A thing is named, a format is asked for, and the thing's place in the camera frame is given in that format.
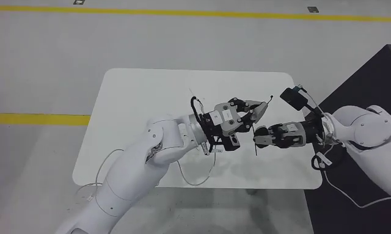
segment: black cable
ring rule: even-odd
[[[193,113],[194,113],[194,116],[195,116],[195,119],[197,120],[197,122],[200,123],[201,125],[201,120],[200,120],[200,117],[198,116],[198,113],[197,113],[197,110],[196,110],[196,107],[194,106],[194,100],[196,100],[197,97],[194,96],[190,99],[190,106],[191,106],[191,109],[193,110]]]
[[[254,130],[254,124],[252,124],[252,135],[253,135],[253,137],[255,137],[255,130]],[[257,145],[256,145],[256,143],[254,142],[254,147],[255,147],[255,156],[258,156],[258,152],[257,152]]]
[[[308,104],[306,104],[306,105],[304,105],[307,109],[309,109],[311,112],[314,112],[315,114],[316,114],[316,112],[315,112],[315,109],[313,108],[313,107],[311,107],[310,105],[308,105]]]
[[[346,154],[348,153],[346,147],[344,147],[344,149],[345,149],[344,152],[342,153],[341,157],[339,157],[338,160],[334,161],[330,166],[324,165],[324,168],[320,168],[320,167],[315,166],[316,159],[318,160],[318,164],[322,161],[322,159],[318,155],[315,154],[314,157],[312,157],[312,159],[311,159],[312,169],[319,170],[319,171],[327,171],[329,169],[334,169],[334,168],[338,167],[345,160]]]
[[[196,96],[193,96],[191,99],[190,99],[190,106],[191,106],[191,109],[193,110],[193,113],[194,113],[194,116],[195,116],[195,119],[197,120],[197,122],[200,124],[201,126],[201,129],[203,131],[203,133],[205,134],[206,136],[206,139],[208,140],[209,144],[210,144],[210,147],[209,147],[209,152],[211,153],[212,150],[213,150],[213,146],[214,145],[220,145],[218,144],[217,142],[214,141],[214,137],[212,135],[210,135],[209,133],[207,133],[206,129],[205,129],[205,126],[203,124],[203,122],[201,121],[198,113],[197,113],[197,110],[196,110],[196,107],[194,106],[194,100],[197,100],[197,97]]]

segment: white table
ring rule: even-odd
[[[190,98],[202,100],[205,112],[215,104],[233,97],[242,100],[274,99],[255,128],[291,121],[302,121],[302,112],[294,110],[279,98],[293,87],[286,73],[244,71],[145,70],[116,68],[104,76],[89,126],[73,171],[78,185],[95,181],[104,158],[116,148],[125,148],[145,128],[150,117],[160,114],[192,114]],[[200,188],[246,189],[315,189],[322,182],[321,174],[311,168],[314,154],[311,145],[279,149],[269,146],[258,149],[255,156],[253,134],[238,133],[241,147],[234,152],[217,154],[216,167],[210,179]],[[99,181],[121,152],[114,153],[103,166]],[[192,150],[181,160],[186,178],[198,183],[207,175],[213,155]],[[177,164],[171,164],[161,180],[163,187],[192,187],[180,175]]]

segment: cable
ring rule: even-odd
[[[209,170],[209,174],[208,174],[208,176],[206,177],[206,179],[204,179],[204,180],[201,181],[200,183],[194,184],[194,183],[190,183],[189,181],[187,181],[186,177],[183,175],[182,167],[181,167],[181,164],[179,163],[179,160],[177,161],[177,163],[178,163],[179,170],[180,170],[180,172],[181,172],[181,175],[182,175],[182,178],[184,179],[184,181],[185,181],[187,184],[191,185],[191,186],[200,186],[200,185],[204,184],[204,183],[210,178],[210,176],[211,176],[211,174],[212,174],[212,170],[213,170],[214,166],[216,165],[216,151],[214,151],[213,165],[212,165],[212,167],[211,167],[210,170]]]
[[[304,88],[301,88],[301,90],[303,92],[305,92],[305,94],[307,94],[307,96],[312,100],[312,102],[315,104],[315,106],[320,110],[320,112],[322,114],[324,114],[323,110],[319,107],[318,103],[316,103],[316,101],[311,97],[311,95],[308,93],[308,91],[306,91]]]
[[[194,95],[193,91],[190,89],[190,87],[189,87],[189,91],[191,92],[191,95],[193,95],[193,97],[196,97],[196,96]],[[202,102],[201,102],[198,98],[196,98],[196,100],[200,103],[201,112],[202,112],[202,114],[204,114],[205,112],[204,112],[204,110],[203,110],[203,104],[202,104]]]
[[[199,122],[200,125],[201,125],[202,123],[201,123],[200,117],[198,116],[196,107],[194,106],[194,100],[197,100],[197,97],[194,96],[194,97],[192,97],[192,98],[190,99],[190,106],[191,106],[191,109],[193,110],[195,119],[196,119],[197,122]]]
[[[327,150],[326,153],[324,153],[324,155],[326,155],[328,152],[330,152],[332,149],[332,147]],[[347,195],[347,193],[345,193],[344,191],[342,191],[340,188],[334,186],[330,181],[329,181],[329,178],[327,177],[327,172],[326,171],[323,171],[324,173],[324,177],[326,178],[326,181],[330,184],[330,186],[332,186],[333,188],[335,188],[336,190],[338,190],[340,193],[342,193],[345,197],[347,197],[350,201],[352,201],[352,203],[355,204],[355,206],[357,206],[358,208],[366,208],[366,207],[369,207],[371,205],[374,205],[376,203],[379,203],[379,202],[382,202],[382,201],[385,201],[385,200],[391,200],[391,197],[385,197],[383,199],[378,199],[378,200],[375,200],[371,203],[368,203],[366,205],[363,205],[363,206],[360,206],[358,203],[356,203],[356,201],[354,201],[349,195]]]
[[[334,144],[331,145],[331,147],[330,147],[323,155],[326,155],[326,153],[328,153],[329,151],[331,151],[331,150],[333,149],[333,147],[334,147]],[[318,162],[319,162],[319,161],[323,162],[323,161],[322,161],[322,159],[321,159],[318,155],[315,154],[315,155],[312,157],[312,159],[311,159],[311,166],[312,166],[312,169],[320,170],[320,171],[326,171],[326,170],[333,169],[333,168],[339,166],[339,165],[341,164],[341,162],[344,160],[344,158],[345,158],[345,152],[344,152],[343,155],[339,158],[339,160],[336,161],[336,162],[334,162],[332,165],[330,165],[330,166],[326,166],[326,165],[325,165],[324,167],[316,167],[316,166],[315,166],[315,160],[316,160],[316,159],[318,159]]]
[[[93,195],[95,195],[95,194],[97,193],[97,191],[98,191],[98,185],[103,185],[103,183],[98,182],[98,176],[99,176],[100,170],[102,169],[102,167],[103,167],[104,163],[106,162],[106,160],[107,160],[114,152],[116,152],[116,151],[123,151],[123,149],[115,149],[115,150],[111,151],[111,152],[108,154],[108,156],[107,156],[107,157],[103,160],[103,162],[101,163],[101,165],[100,165],[100,167],[99,167],[99,169],[98,169],[98,172],[97,172],[97,176],[95,177],[95,182],[88,183],[88,184],[85,184],[84,186],[79,187],[79,189],[76,190],[74,196],[77,195],[77,193],[78,193],[81,189],[85,188],[86,186],[93,186],[93,185],[96,186],[95,192],[94,192]]]
[[[254,124],[252,124],[252,135],[253,137],[255,137],[255,130],[254,130]],[[257,152],[257,144],[254,142],[254,146],[255,146],[255,156],[258,156],[258,152]]]

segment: black wire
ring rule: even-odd
[[[197,113],[197,110],[196,110],[196,107],[194,106],[194,100],[196,100],[197,99],[197,97],[192,97],[191,99],[190,99],[190,106],[191,106],[191,109],[193,110],[193,113],[194,113],[194,116],[195,116],[195,119],[197,120],[197,122],[199,122],[200,123],[200,125],[201,125],[201,120],[200,120],[200,117],[198,116],[198,113]]]
[[[194,113],[194,116],[195,116],[195,119],[197,120],[197,122],[200,124],[201,126],[201,129],[203,131],[203,133],[205,134],[206,136],[206,139],[208,140],[209,144],[210,144],[210,147],[209,147],[209,152],[211,153],[212,152],[212,149],[213,149],[213,145],[217,145],[217,143],[214,141],[214,137],[210,134],[207,133],[206,129],[205,129],[205,126],[203,124],[203,122],[201,121],[198,113],[197,113],[197,110],[196,110],[196,107],[194,106],[194,100],[197,100],[197,97],[196,96],[193,96],[191,99],[190,99],[190,106],[191,106],[191,109],[193,110],[193,113]]]
[[[338,160],[334,161],[330,166],[324,165],[324,168],[320,168],[320,167],[315,166],[316,159],[318,160],[318,164],[322,161],[322,159],[318,155],[315,155],[311,159],[312,169],[319,170],[319,171],[327,171],[329,169],[334,169],[334,168],[338,167],[345,160],[346,154],[348,153],[346,147],[344,147],[344,149],[345,149],[344,152],[342,153],[341,157],[339,157]]]
[[[216,148],[217,145],[222,145],[222,143],[220,144],[219,140],[221,140],[220,137],[218,137],[217,140],[216,140],[216,143],[214,145],[215,148]]]
[[[255,137],[255,130],[254,130],[254,124],[252,124],[252,135],[253,135],[253,138]],[[255,156],[258,156],[258,152],[257,152],[257,145],[256,143],[254,142],[254,147],[255,147]]]

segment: yellow floor line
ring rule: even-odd
[[[45,7],[28,5],[0,5],[0,11],[16,12],[57,12],[57,13],[100,13],[125,15],[167,15],[167,16],[216,16],[227,18],[272,18],[284,20],[312,21],[360,21],[391,22],[389,16],[322,15],[315,13],[257,13],[257,12],[220,12],[197,10],[159,10],[159,9],[96,9],[85,7]]]
[[[90,115],[71,114],[0,114],[0,124],[87,126]]]

